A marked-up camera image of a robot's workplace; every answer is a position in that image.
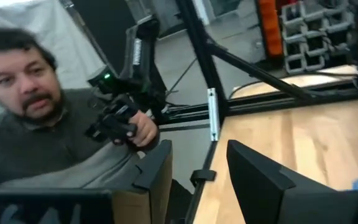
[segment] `gray sweater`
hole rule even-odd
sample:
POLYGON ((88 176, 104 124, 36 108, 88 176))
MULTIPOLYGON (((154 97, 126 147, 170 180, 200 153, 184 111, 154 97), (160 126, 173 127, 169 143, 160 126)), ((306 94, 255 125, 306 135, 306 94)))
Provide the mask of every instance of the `gray sweater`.
POLYGON ((126 170, 139 160, 136 149, 84 135, 98 115, 87 104, 91 97, 89 89, 66 91, 67 112, 52 128, 0 114, 0 187, 114 187, 131 178, 126 170))

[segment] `dark hair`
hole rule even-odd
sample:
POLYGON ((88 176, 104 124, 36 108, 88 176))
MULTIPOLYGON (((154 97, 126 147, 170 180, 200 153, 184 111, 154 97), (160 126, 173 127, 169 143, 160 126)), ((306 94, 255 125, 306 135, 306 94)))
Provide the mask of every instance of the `dark hair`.
POLYGON ((55 57, 46 49, 41 47, 33 34, 23 29, 0 27, 0 51, 13 49, 29 49, 31 47, 40 51, 47 63, 56 70, 55 57))

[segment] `floor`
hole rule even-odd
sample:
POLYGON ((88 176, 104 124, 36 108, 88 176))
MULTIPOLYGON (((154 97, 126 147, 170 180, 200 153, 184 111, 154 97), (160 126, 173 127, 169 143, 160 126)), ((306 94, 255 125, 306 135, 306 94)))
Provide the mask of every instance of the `floor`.
MULTIPOLYGON (((251 30, 241 32, 241 30, 247 30, 248 27, 253 25, 249 24, 249 22, 247 23, 247 21, 244 22, 244 19, 237 13, 230 13, 214 21, 207 27, 207 31, 217 43, 226 47, 230 53, 246 61, 256 62, 255 53, 258 50, 260 51, 260 49, 256 49, 258 35, 251 30)), ((156 63, 168 89, 174 85, 195 58, 186 32, 180 32, 162 39, 158 43, 156 53, 156 63)), ((231 93, 235 86, 256 81, 248 74, 218 58, 214 61, 226 96, 231 93)), ((282 76, 283 72, 278 71, 274 72, 274 74, 282 76)), ((169 102, 186 105, 207 102, 207 86, 198 62, 189 69, 174 90, 178 92, 168 96, 167 100, 169 102)), ((205 124, 208 121, 197 121, 195 123, 205 124)), ((210 145, 209 129, 164 132, 162 133, 162 139, 171 139, 173 141, 174 178, 187 189, 193 191, 194 188, 189 178, 193 170, 202 168, 210 145)))

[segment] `black clamp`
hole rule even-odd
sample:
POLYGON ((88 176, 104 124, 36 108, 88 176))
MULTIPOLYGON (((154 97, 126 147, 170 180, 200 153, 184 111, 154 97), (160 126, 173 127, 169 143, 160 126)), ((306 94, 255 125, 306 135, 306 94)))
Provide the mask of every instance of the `black clamp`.
POLYGON ((216 172, 213 170, 207 170, 207 169, 201 169, 201 170, 194 170, 190 181, 193 184, 194 187, 197 186, 200 182, 205 181, 214 181, 216 177, 216 172))

